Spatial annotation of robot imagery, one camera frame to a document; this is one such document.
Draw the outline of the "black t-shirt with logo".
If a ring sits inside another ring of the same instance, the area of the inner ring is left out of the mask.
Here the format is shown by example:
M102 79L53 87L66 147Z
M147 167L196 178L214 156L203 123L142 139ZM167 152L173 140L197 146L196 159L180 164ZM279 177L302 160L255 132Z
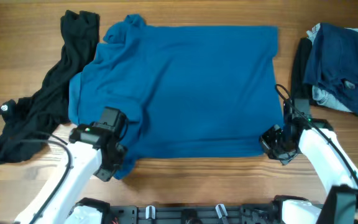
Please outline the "black t-shirt with logo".
M60 19L61 59L46 73L40 90L0 106L5 125L0 135L0 164L31 159L56 128L69 123L69 83L95 56L99 15L66 11Z

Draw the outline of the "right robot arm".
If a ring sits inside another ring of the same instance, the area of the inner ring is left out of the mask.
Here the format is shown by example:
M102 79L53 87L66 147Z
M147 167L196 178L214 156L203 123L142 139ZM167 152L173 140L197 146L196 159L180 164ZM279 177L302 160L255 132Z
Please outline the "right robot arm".
M280 223L358 223L358 168L344 152L331 125L313 119L284 101L285 125L272 126L259 138L269 159L287 165L304 155L326 192L321 207L300 197L277 196L270 217Z

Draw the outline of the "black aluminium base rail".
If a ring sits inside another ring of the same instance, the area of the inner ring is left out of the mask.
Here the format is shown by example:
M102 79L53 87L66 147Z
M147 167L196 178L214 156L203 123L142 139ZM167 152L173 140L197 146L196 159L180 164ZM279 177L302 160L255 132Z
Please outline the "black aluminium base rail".
M109 219L110 223L122 224L282 223L278 208L272 204L219 204L199 207L113 206Z

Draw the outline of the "blue t-shirt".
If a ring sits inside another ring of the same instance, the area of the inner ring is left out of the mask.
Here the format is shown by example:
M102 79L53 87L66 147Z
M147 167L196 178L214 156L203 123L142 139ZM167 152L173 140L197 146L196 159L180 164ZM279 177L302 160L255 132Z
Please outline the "blue t-shirt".
M254 157L259 137L283 123L275 92L275 26L151 26L128 15L111 26L94 60L70 80L68 117L127 117L116 178L139 159Z

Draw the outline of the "folded black garment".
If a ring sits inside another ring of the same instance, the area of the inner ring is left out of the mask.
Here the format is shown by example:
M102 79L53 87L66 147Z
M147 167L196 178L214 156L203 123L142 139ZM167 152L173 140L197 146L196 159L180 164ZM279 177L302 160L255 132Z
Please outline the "folded black garment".
M306 37L301 38L298 43L291 71L290 93L292 98L306 99L309 100L310 105L316 106L317 103L312 96L312 86L303 83L306 64L311 49L312 42L310 39Z

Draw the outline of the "folded navy blue garment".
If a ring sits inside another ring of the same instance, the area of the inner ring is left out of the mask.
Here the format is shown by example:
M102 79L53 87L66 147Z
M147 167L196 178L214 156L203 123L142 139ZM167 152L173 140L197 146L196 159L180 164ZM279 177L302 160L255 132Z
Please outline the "folded navy blue garment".
M320 23L303 83L329 92L358 115L358 32Z

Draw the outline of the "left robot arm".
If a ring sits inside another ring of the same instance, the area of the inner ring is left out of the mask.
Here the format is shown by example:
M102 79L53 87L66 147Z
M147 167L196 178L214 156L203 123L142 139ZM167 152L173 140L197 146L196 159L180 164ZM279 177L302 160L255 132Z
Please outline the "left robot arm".
M66 156L14 223L109 223L108 203L78 197L92 176L107 182L122 167L126 131L127 116L109 107L99 121L73 129L68 144L58 143Z

